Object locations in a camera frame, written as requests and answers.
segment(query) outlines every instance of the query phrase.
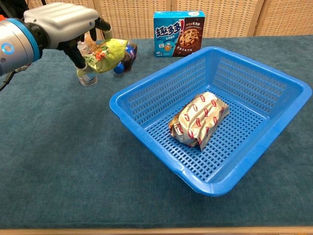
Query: blue bottle cap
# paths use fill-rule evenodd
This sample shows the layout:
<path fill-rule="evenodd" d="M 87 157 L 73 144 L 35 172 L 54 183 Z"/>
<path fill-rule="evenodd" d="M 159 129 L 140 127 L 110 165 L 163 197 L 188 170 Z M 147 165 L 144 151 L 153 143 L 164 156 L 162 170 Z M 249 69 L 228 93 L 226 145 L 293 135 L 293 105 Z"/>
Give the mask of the blue bottle cap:
<path fill-rule="evenodd" d="M 125 67 L 122 63 L 119 63 L 114 69 L 113 71 L 116 73 L 122 73 L 124 71 Z"/>

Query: table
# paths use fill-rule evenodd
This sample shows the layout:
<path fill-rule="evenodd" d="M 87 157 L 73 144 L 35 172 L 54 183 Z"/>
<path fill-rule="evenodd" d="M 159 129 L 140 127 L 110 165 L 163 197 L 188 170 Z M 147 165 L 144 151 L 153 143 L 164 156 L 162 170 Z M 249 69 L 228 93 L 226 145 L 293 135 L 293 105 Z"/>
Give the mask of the table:
<path fill-rule="evenodd" d="M 63 52 L 45 50 L 0 93 L 0 228 L 313 231 L 312 99 L 231 192 L 200 195 L 109 108 L 114 93 L 180 59 L 155 58 L 152 39 L 135 42 L 132 71 L 100 74 L 95 86 L 80 85 Z M 214 38 L 202 45 L 240 53 L 313 87 L 312 35 Z"/>

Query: wicker wall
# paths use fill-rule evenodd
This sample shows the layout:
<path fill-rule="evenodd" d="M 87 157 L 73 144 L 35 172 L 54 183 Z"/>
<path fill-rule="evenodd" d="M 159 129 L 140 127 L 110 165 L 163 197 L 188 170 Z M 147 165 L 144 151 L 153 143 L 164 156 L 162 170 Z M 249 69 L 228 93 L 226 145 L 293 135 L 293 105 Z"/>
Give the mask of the wicker wall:
<path fill-rule="evenodd" d="M 153 13 L 170 10 L 204 11 L 204 37 L 313 34 L 313 0 L 46 0 L 55 1 L 96 9 L 115 38 L 152 38 Z"/>
<path fill-rule="evenodd" d="M 313 34 L 313 0 L 267 0 L 255 35 Z"/>

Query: blue plastic basket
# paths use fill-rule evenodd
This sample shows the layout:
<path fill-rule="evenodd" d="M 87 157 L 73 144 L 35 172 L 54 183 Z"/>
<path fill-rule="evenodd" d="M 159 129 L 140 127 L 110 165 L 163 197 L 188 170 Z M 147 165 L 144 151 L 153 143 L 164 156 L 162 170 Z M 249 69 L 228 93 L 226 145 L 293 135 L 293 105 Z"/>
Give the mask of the blue plastic basket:
<path fill-rule="evenodd" d="M 203 152 L 170 135 L 168 122 L 210 91 L 230 114 Z M 206 47 L 116 93 L 122 123 L 194 191 L 230 191 L 312 94 L 304 82 L 239 54 Z"/>

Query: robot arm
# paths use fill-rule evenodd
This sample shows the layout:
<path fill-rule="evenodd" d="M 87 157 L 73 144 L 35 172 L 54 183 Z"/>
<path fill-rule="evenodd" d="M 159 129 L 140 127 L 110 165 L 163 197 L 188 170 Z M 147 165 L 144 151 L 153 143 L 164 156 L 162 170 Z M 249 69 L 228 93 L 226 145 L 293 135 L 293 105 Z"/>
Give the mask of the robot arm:
<path fill-rule="evenodd" d="M 77 42 L 99 28 L 112 37 L 111 26 L 94 9 L 56 2 L 27 10 L 24 22 L 0 21 L 0 76 L 41 58 L 43 49 L 63 50 L 79 69 L 86 67 Z"/>

